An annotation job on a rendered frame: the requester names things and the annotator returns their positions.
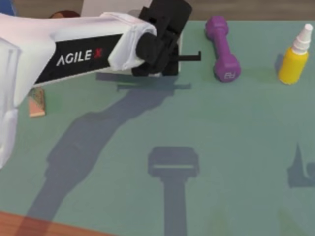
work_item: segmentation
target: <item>bottle nozzle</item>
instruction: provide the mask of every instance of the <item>bottle nozzle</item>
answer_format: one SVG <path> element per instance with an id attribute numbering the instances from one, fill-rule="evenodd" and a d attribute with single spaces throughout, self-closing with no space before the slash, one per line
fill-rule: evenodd
<path id="1" fill-rule="evenodd" d="M 311 43 L 313 26 L 311 24 L 305 24 L 300 34 L 296 37 L 293 43 L 293 51 L 296 54 L 302 55 L 307 52 Z"/>

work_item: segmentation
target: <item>table surface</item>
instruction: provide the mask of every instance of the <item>table surface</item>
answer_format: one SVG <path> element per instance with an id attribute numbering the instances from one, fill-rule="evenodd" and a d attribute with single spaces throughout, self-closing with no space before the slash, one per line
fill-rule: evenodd
<path id="1" fill-rule="evenodd" d="M 229 22 L 228 84 L 189 22 L 183 52 L 202 61 L 178 77 L 45 86 L 47 116 L 20 107 L 0 210 L 120 236 L 315 235 L 315 44 L 297 84 L 276 75 L 304 23 Z"/>

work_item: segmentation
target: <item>purple dumbbell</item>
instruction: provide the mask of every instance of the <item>purple dumbbell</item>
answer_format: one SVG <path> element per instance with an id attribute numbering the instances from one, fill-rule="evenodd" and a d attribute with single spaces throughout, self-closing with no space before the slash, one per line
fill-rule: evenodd
<path id="1" fill-rule="evenodd" d="M 226 39 L 228 31 L 228 24 L 223 16 L 213 16 L 206 23 L 207 38 L 213 41 L 217 54 L 214 72 L 222 82 L 235 80 L 242 71 L 238 60 L 231 54 Z"/>

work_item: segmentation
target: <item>robotic arm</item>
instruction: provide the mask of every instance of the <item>robotic arm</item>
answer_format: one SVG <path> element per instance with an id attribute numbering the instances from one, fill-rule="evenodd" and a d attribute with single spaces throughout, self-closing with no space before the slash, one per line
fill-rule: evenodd
<path id="1" fill-rule="evenodd" d="M 139 18 L 30 19 L 0 14 L 0 169 L 11 156 L 18 106 L 34 85 L 111 69 L 176 75 L 177 41 L 191 14 L 184 0 L 153 0 Z"/>

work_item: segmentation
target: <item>glue bottle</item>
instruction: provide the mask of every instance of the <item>glue bottle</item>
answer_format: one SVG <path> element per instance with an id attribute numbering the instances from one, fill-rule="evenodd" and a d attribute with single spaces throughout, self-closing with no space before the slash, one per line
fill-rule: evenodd
<path id="1" fill-rule="evenodd" d="M 309 57 L 308 49 L 311 43 L 312 31 L 313 26 L 305 24 L 300 34 L 296 37 L 293 46 L 287 50 L 278 72 L 278 78 L 284 84 L 291 85 L 300 79 Z"/>

